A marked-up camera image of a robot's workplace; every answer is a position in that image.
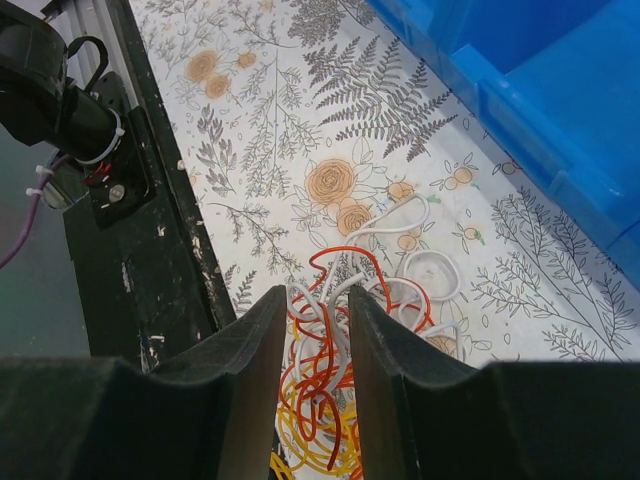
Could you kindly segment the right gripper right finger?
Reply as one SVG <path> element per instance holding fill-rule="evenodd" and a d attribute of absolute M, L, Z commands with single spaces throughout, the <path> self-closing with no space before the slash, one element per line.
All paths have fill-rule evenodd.
<path fill-rule="evenodd" d="M 368 479 L 635 479 L 639 367 L 494 362 L 470 367 L 349 294 Z"/>

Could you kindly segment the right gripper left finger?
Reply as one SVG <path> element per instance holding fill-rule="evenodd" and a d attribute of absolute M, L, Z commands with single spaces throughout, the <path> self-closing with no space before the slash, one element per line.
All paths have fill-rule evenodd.
<path fill-rule="evenodd" d="M 143 373 L 115 358 L 1 362 L 5 479 L 265 479 L 286 330 L 275 286 Z"/>

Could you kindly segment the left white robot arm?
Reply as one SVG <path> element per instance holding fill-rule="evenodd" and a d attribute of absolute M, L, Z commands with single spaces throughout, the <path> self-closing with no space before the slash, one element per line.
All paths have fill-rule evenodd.
<path fill-rule="evenodd" d="M 100 63 L 80 88 L 67 66 L 87 42 Z M 45 21 L 1 3 L 1 124 L 19 142 L 46 142 L 83 165 L 106 159 L 125 134 L 122 116 L 91 95 L 108 64 L 102 40 L 86 35 L 67 44 Z"/>

